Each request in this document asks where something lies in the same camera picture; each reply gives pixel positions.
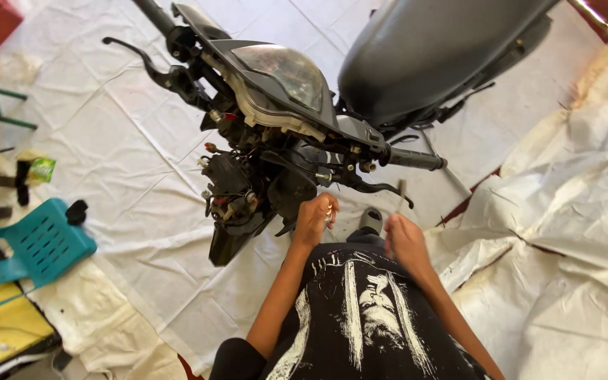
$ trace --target headlight lens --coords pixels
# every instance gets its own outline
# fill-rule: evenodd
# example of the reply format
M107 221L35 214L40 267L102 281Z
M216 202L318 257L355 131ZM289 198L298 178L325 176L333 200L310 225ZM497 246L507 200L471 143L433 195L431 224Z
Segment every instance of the headlight lens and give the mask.
M232 53L251 70L273 76L291 99L320 112L323 102L323 74L310 58L279 45L254 45Z

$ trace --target motorcycle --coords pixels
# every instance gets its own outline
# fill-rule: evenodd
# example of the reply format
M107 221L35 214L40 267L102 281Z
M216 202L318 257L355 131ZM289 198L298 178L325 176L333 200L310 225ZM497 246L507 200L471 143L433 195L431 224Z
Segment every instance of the motorcycle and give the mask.
M134 0L182 64L149 77L206 114L230 151L207 143L201 195L215 220L209 259L224 266L276 216L281 236L295 228L299 205L317 186L338 183L363 193L398 189L369 184L357 170L387 164L438 170L439 156L392 146L397 134L445 122L472 94L517 64L545 38L546 12L558 0L387 0L351 47L338 78L339 100L304 54L265 42L234 40L189 5L172 4L179 26L153 0ZM212 86L211 97L200 82ZM447 104L458 101L452 106ZM406 198L409 207L414 203Z

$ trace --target handlebar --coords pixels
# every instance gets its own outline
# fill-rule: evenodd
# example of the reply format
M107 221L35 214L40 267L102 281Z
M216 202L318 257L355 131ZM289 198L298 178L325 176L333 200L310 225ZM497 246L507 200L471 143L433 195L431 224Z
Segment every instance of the handlebar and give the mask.
M147 16L149 21L156 26L156 28L166 37L171 30L175 28L173 20L165 14L164 10L161 9L154 0L133 0L133 2L140 8L142 13Z
M382 166L386 164L408 166L410 168L436 170L447 167L447 160L440 156L428 153L420 153L418 151L401 150L400 148L391 147L386 155L387 160L380 160Z

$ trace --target black t-shirt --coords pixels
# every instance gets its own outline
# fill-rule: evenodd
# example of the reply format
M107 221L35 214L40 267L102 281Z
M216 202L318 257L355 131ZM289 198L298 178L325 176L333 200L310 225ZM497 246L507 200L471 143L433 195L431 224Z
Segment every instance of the black t-shirt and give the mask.
M381 247L321 244L299 290L271 358L226 340L210 380L489 379Z

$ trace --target black seat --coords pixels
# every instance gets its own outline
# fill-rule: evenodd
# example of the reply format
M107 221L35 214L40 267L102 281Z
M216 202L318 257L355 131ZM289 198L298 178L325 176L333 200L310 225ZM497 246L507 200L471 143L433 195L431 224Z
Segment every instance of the black seat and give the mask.
M450 94L558 0L387 0L351 47L340 96L380 125Z

